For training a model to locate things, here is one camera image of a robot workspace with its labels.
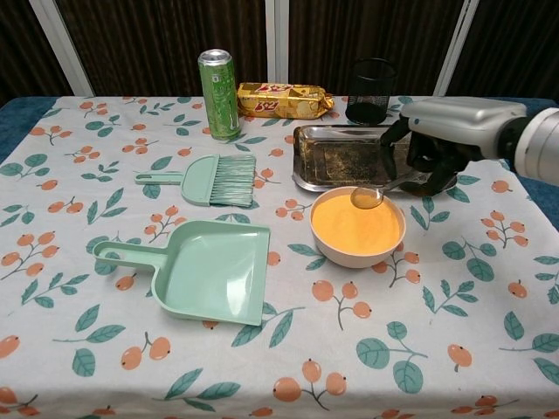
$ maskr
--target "white bowl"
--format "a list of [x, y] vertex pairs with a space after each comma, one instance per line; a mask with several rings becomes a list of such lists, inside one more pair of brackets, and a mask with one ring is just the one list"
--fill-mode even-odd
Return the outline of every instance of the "white bowl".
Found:
[[398, 240], [394, 243], [394, 245], [382, 253], [374, 253], [369, 255], [356, 255], [355, 253], [347, 253], [346, 251], [341, 251], [340, 249], [336, 249], [330, 244], [324, 242], [320, 238], [320, 236], [316, 234], [316, 231], [314, 231], [314, 227], [313, 227], [314, 209], [316, 208], [317, 205], [324, 203], [328, 199], [333, 198], [335, 196], [351, 195], [354, 189], [355, 189], [354, 186], [344, 186], [342, 188], [331, 189], [328, 192], [324, 192], [322, 195], [320, 195], [316, 199], [316, 201], [314, 201], [313, 206], [311, 207], [311, 217], [310, 217], [311, 230], [313, 232], [316, 246], [322, 252], [322, 254], [326, 256], [328, 259], [330, 259], [332, 262], [348, 268], [368, 268], [386, 259], [391, 254], [391, 252], [394, 249], [396, 249], [397, 246], [404, 239], [404, 235], [405, 235], [404, 213], [389, 198], [385, 196], [384, 202], [390, 206], [392, 211], [394, 211], [394, 215], [396, 216], [396, 219], [400, 226], [400, 235], [398, 237]]

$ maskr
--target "yellow package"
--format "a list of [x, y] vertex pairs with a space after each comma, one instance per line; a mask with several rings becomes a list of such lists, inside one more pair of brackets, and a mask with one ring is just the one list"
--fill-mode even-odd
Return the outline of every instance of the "yellow package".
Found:
[[322, 87], [279, 83], [241, 83], [238, 110], [245, 116], [314, 120], [334, 107]]

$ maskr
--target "orange powder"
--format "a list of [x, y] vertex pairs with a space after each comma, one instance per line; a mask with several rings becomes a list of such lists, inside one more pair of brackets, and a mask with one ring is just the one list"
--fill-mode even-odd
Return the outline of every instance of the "orange powder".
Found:
[[326, 244], [356, 255], [382, 253], [393, 247], [400, 236], [396, 214], [387, 203], [358, 209], [349, 195], [335, 196], [317, 205], [312, 224]]

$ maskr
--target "dark curtain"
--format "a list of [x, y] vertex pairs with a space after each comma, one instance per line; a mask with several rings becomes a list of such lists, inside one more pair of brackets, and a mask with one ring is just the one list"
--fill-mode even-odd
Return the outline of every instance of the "dark curtain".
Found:
[[19, 96], [72, 94], [28, 1], [0, 4], [0, 106]]
[[394, 94], [430, 95], [462, 0], [292, 0], [289, 81], [347, 94], [356, 58], [388, 59]]
[[57, 0], [97, 95], [201, 95], [200, 52], [232, 56], [237, 82], [265, 81], [264, 0]]
[[559, 99], [559, 1], [481, 0], [447, 94]]

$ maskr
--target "table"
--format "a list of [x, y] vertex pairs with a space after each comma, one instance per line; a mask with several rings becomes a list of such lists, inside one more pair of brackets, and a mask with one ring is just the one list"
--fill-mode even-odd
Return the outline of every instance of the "table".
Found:
[[[387, 122], [421, 99], [392, 98]], [[346, 123], [344, 109], [336, 98], [317, 121], [244, 118], [244, 136], [223, 143], [201, 98], [58, 99], [0, 166], [0, 413], [557, 414], [557, 231], [512, 173], [483, 161], [433, 199], [394, 197], [408, 231], [386, 263], [328, 262], [290, 143], [298, 125]], [[133, 181], [246, 152], [257, 156], [252, 209], [195, 207], [177, 187]], [[163, 246], [194, 219], [271, 227], [262, 327], [172, 319], [149, 271], [90, 254], [107, 238]]]

